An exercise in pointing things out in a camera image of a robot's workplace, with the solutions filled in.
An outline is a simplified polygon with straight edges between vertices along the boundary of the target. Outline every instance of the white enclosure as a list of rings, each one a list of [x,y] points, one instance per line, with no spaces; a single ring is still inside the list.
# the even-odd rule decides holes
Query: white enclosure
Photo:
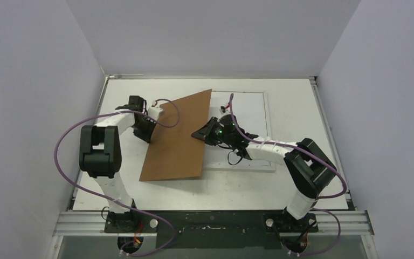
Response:
[[[0,1],[0,258],[45,257],[73,192],[54,167],[53,149],[64,130],[97,112],[104,71],[141,79],[318,77],[328,133],[355,205],[369,212],[381,258],[414,258],[414,1]],[[171,91],[154,81],[111,80],[99,112],[126,102],[111,91],[147,99],[206,88],[265,91],[268,134],[280,141],[311,137],[330,150],[308,83],[290,80],[299,87],[289,90],[272,80],[221,87],[206,80]],[[239,121],[264,132],[262,121]],[[197,181],[138,182],[143,160],[136,154],[147,146],[132,132],[122,137],[128,192],[142,209],[282,208],[295,190],[279,165],[267,172],[204,170]],[[74,131],[59,154],[73,179],[78,142]],[[208,149],[209,164],[223,156]],[[100,190],[89,180],[80,174],[82,185]],[[339,191],[338,181],[331,185],[325,194]],[[318,206],[345,208],[344,202]],[[79,192],[74,208],[105,205]]]

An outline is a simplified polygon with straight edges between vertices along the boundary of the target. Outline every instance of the cardboard sheet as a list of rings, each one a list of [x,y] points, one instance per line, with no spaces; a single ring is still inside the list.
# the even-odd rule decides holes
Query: cardboard sheet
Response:
[[[202,173],[204,142],[191,134],[208,121],[212,90],[186,96],[173,102],[180,109],[180,122],[173,128],[156,125],[139,181],[198,178]],[[173,124],[177,111],[170,103],[161,105],[159,120]]]

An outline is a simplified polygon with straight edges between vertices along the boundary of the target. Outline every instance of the white board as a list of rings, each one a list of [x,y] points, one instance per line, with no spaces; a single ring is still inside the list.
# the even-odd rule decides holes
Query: white board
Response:
[[[142,96],[149,101],[158,98],[174,100],[206,89],[235,92],[266,91],[273,139],[292,142],[311,138],[333,161],[325,128],[308,79],[110,80],[105,90],[100,114],[112,112],[117,105],[125,104],[128,96],[131,95]],[[236,103],[238,105],[240,103],[239,96],[234,98],[234,104]],[[240,112],[240,109],[236,109],[236,113],[240,116],[239,124],[242,121]],[[140,209],[283,209],[296,191],[289,171],[284,165],[276,165],[275,171],[268,173],[203,170],[200,179],[140,182],[139,176],[148,144],[136,138],[131,130],[125,131],[120,136],[120,142],[123,157],[121,178],[126,191],[134,198]],[[99,185],[87,173],[81,174],[79,183],[102,193]],[[323,190],[322,195],[335,194],[341,190],[340,180],[334,179]],[[107,206],[105,199],[79,190],[73,209],[101,210],[104,206]],[[342,195],[335,199],[320,200],[316,208],[346,209],[347,202]]]
[[[270,118],[266,106],[266,92],[238,92],[238,91],[212,91],[210,99],[209,118],[212,116],[220,117],[220,107],[227,104],[229,96],[234,93],[233,108],[237,118],[237,123],[245,131],[259,135],[261,137],[272,137]],[[217,146],[205,145],[204,150],[204,169],[227,170],[227,171],[275,171],[275,166],[264,160],[246,160],[243,159],[237,165],[230,165],[227,162],[227,155],[230,150],[221,149]],[[230,162],[235,164],[239,157],[230,154]]]

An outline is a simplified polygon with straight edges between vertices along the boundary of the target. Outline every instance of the wire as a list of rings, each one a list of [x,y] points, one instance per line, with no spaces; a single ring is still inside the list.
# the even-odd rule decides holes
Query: wire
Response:
[[[239,161],[237,161],[237,163],[231,163],[231,162],[229,161],[229,155],[230,155],[232,152],[233,152],[233,151],[230,151],[230,152],[227,154],[227,163],[228,163],[230,166],[236,166],[238,163],[240,163],[240,162],[242,161],[243,157],[240,157],[240,159],[239,159]]]
[[[175,126],[177,126],[177,124],[180,122],[180,110],[178,109],[178,107],[177,107],[177,105],[175,105],[172,101],[170,101],[170,100],[168,100],[168,99],[158,99],[158,100],[164,100],[164,101],[167,101],[167,102],[169,102],[169,103],[171,103],[173,106],[174,106],[174,108],[177,110],[177,113],[178,113],[178,118],[177,118],[177,121],[173,124],[173,125],[165,125],[165,124],[162,124],[162,123],[160,123],[160,122],[158,122],[158,121],[155,121],[153,118],[151,118],[150,116],[148,116],[148,115],[146,115],[146,114],[144,114],[144,113],[141,113],[141,112],[137,112],[137,111],[131,111],[131,110],[127,110],[127,111],[120,111],[120,112],[114,112],[114,113],[108,113],[108,114],[102,114],[102,115],[96,115],[96,116],[92,116],[92,117],[89,117],[89,118],[87,118],[87,119],[84,119],[84,120],[82,120],[82,121],[79,121],[78,123],[76,123],[76,124],[74,124],[74,125],[72,125],[69,129],[67,129],[62,135],[61,135],[61,137],[59,138],[59,140],[58,140],[58,142],[56,143],[56,146],[54,147],[54,152],[53,152],[53,158],[54,158],[54,164],[55,164],[55,166],[56,166],[56,169],[58,170],[58,172],[61,174],[61,176],[68,182],[68,183],[70,183],[71,185],[73,185],[73,186],[75,186],[75,187],[77,187],[77,188],[79,188],[79,189],[81,189],[81,190],[83,190],[84,192],[87,192],[87,193],[90,193],[90,194],[93,194],[93,195],[96,195],[96,196],[99,196],[99,197],[102,197],[102,198],[104,198],[104,199],[107,199],[107,200],[109,200],[109,201],[112,201],[112,202],[115,202],[116,204],[118,204],[118,205],[120,205],[121,207],[124,207],[124,208],[127,208],[127,209],[130,209],[130,210],[132,210],[132,211],[135,211],[135,212],[138,212],[138,213],[142,213],[142,214],[145,214],[145,215],[148,215],[148,216],[151,216],[151,217],[154,217],[154,218],[157,218],[157,219],[159,219],[159,220],[161,220],[162,222],[164,222],[165,224],[167,224],[172,230],[173,230],[173,235],[172,235],[172,237],[166,242],[166,243],[164,243],[164,244],[162,244],[160,247],[158,247],[158,248],[156,248],[156,249],[154,249],[154,250],[152,250],[152,251],[149,251],[149,252],[146,252],[146,253],[143,253],[143,254],[139,254],[139,255],[131,255],[131,256],[135,256],[135,257],[141,257],[141,256],[146,256],[146,255],[150,255],[150,254],[153,254],[153,253],[155,253],[155,252],[157,252],[157,251],[159,251],[159,250],[161,250],[161,249],[163,249],[164,247],[166,247],[167,245],[169,245],[173,240],[174,240],[174,238],[175,238],[175,236],[177,235],[177,233],[176,233],[176,230],[175,230],[175,228],[174,228],[174,226],[169,222],[169,221],[167,221],[166,219],[164,219],[163,217],[160,217],[160,216],[158,216],[158,215],[155,215],[155,214],[153,214],[153,213],[150,213],[150,212],[146,212],[146,211],[144,211],[144,210],[139,210],[139,209],[136,209],[136,208],[133,208],[133,207],[131,207],[131,206],[128,206],[128,205],[126,205],[126,204],[123,204],[122,202],[120,202],[119,200],[117,200],[117,199],[115,199],[115,198],[112,198],[112,197],[110,197],[110,196],[107,196],[107,195],[103,195],[103,194],[100,194],[100,193],[97,193],[97,192],[95,192],[95,191],[93,191],[93,190],[90,190],[90,189],[87,189],[87,188],[85,188],[85,187],[83,187],[83,186],[81,186],[81,185],[79,185],[79,184],[77,184],[76,182],[74,182],[74,181],[72,181],[64,172],[63,172],[63,170],[61,169],[61,166],[59,165],[59,160],[58,160],[58,149],[59,149],[59,146],[60,146],[60,144],[61,144],[61,142],[62,142],[62,140],[69,134],[69,132],[71,132],[73,129],[75,129],[76,127],[78,127],[78,126],[80,126],[80,125],[82,125],[83,123],[85,123],[85,122],[88,122],[88,121],[90,121],[90,120],[94,120],[94,119],[99,119],[99,118],[104,118],[104,117],[108,117],[108,116],[113,116],[113,115],[118,115],[118,114],[121,114],[121,113],[136,113],[136,114],[140,114],[140,115],[142,115],[142,116],[144,116],[144,117],[146,117],[146,118],[149,118],[149,119],[151,119],[151,120],[153,120],[153,121],[155,121],[157,124],[159,124],[159,125],[161,125],[161,126],[163,126],[163,127],[167,127],[167,128],[172,128],[172,127],[175,127]]]
[[[306,235],[307,236],[307,233],[308,233],[308,230],[311,228],[311,227],[313,227],[314,225],[316,224],[316,221],[314,221],[312,224],[310,224],[302,233],[301,233],[301,235],[296,239],[296,243],[297,242],[300,242],[300,241],[302,241],[303,239],[301,239],[301,238],[303,238],[304,237],[304,235]]]
[[[223,147],[223,146],[220,146],[220,145],[218,145],[218,147],[220,147],[220,148],[222,148],[222,149],[231,149],[231,148],[229,148],[229,147]]]
[[[319,255],[319,254],[322,254],[322,253],[324,253],[324,252],[327,252],[327,251],[329,251],[332,247],[334,247],[338,242],[339,242],[339,240],[340,240],[340,221],[339,221],[339,218],[336,216],[336,215],[334,215],[334,213],[332,213],[332,212],[330,212],[330,211],[328,211],[328,210],[326,210],[326,209],[315,209],[315,208],[312,208],[312,210],[315,210],[315,211],[317,211],[317,212],[325,212],[325,213],[327,213],[327,214],[329,214],[329,215],[331,215],[331,216],[333,216],[335,219],[336,219],[336,222],[337,222],[337,227],[338,227],[338,231],[337,231],[337,237],[336,237],[336,239],[334,240],[334,242],[332,243],[332,244],[330,244],[328,247],[326,247],[326,248],[324,248],[324,249],[322,249],[322,250],[320,250],[320,251],[316,251],[316,252],[310,252],[310,253],[303,253],[303,254],[299,254],[299,256],[310,256],[310,255]],[[295,252],[293,252],[293,251],[291,251],[291,250],[289,250],[286,246],[285,246],[285,244],[283,244],[283,247],[288,251],[288,254],[289,255],[295,255],[295,256],[297,256],[298,255],[298,253],[295,253]]]
[[[234,94],[231,93],[231,95],[229,96],[229,109],[231,110],[231,118],[232,118],[232,122],[234,123],[234,126],[236,127],[237,131],[240,133],[240,135],[242,135],[242,137],[244,137],[246,140],[253,142],[253,143],[257,143],[257,144],[262,144],[262,142],[256,141],[254,139],[251,139],[249,137],[247,137],[239,128],[239,124],[237,123],[236,117],[234,116],[234,113],[232,111],[232,99],[234,98]],[[343,177],[340,175],[339,172],[337,172],[336,169],[334,169],[334,167],[330,166],[329,164],[327,164],[326,162],[324,162],[323,160],[321,160],[320,158],[318,158],[317,156],[315,156],[314,154],[310,153],[309,151],[306,151],[298,146],[293,146],[290,144],[284,144],[284,143],[277,143],[274,141],[266,141],[264,144],[269,144],[269,145],[277,145],[280,147],[289,147],[292,149],[296,149],[299,152],[302,152],[308,156],[310,156],[312,159],[314,159],[315,161],[317,161],[318,163],[326,166],[329,170],[331,170],[342,182],[342,191],[337,193],[337,194],[333,194],[333,195],[326,195],[326,196],[320,196],[318,197],[318,199],[331,199],[331,198],[336,198],[339,196],[342,196],[344,193],[347,192],[347,183],[345,182],[345,180],[343,179]]]
[[[101,217],[102,217],[104,220],[107,220],[107,219],[104,217],[104,210],[105,210],[106,208],[110,209],[109,207],[105,206],[105,207],[103,207],[103,208],[102,208],[102,210],[101,210]]]
[[[143,229],[143,222],[141,221],[141,222],[140,222],[140,228],[139,228],[139,230],[138,230],[138,231],[136,231],[136,232],[134,233],[134,245],[135,245],[135,243],[137,242],[137,237],[136,237],[136,235],[137,235],[138,233],[140,233],[140,232],[142,231],[142,229]]]
[[[148,111],[147,111],[147,100],[143,100],[143,112],[148,115]]]

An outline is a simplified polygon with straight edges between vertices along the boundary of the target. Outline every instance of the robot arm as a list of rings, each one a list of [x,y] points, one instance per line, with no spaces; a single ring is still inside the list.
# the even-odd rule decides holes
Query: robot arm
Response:
[[[121,113],[108,117],[93,126],[82,127],[80,135],[80,169],[86,171],[101,187],[103,193],[128,206],[134,207],[134,200],[126,192],[120,176],[121,148],[119,136],[128,128],[134,129],[134,135],[146,142],[150,142],[163,109],[160,107],[145,107],[145,100],[139,96],[130,96],[129,103],[117,108],[121,111],[148,112],[154,120],[134,113]],[[109,211],[122,214],[128,209],[108,201]]]
[[[313,140],[307,138],[301,142],[272,141],[274,144],[250,142],[237,131],[227,106],[222,106],[220,112],[221,118],[212,117],[204,127],[191,136],[211,146],[226,144],[237,156],[244,159],[260,159],[286,165],[297,191],[285,211],[296,220],[305,217],[335,174],[306,154],[292,148],[278,146],[277,143],[298,146],[335,168],[324,152]],[[258,142],[269,141],[268,138],[247,133],[242,128],[240,130],[250,139]]]

